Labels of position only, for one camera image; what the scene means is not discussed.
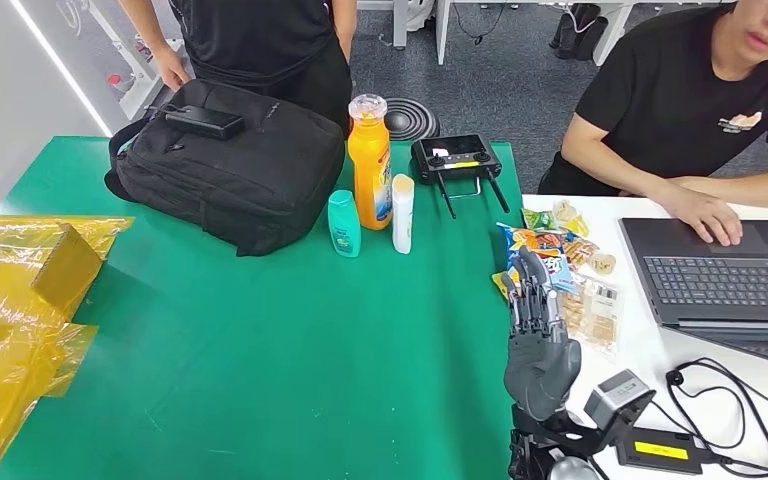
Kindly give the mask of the person's right hand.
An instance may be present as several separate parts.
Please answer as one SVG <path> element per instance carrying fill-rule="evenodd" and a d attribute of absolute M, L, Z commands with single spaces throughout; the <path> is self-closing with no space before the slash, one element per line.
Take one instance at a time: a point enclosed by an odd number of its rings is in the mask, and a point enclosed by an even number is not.
<path fill-rule="evenodd" d="M 722 200 L 692 190 L 679 188 L 673 215 L 690 226 L 706 243 L 736 246 L 743 238 L 737 214 Z"/>
<path fill-rule="evenodd" d="M 191 80 L 181 58 L 168 44 L 152 46 L 151 51 L 158 74 L 170 90 L 175 92 Z"/>

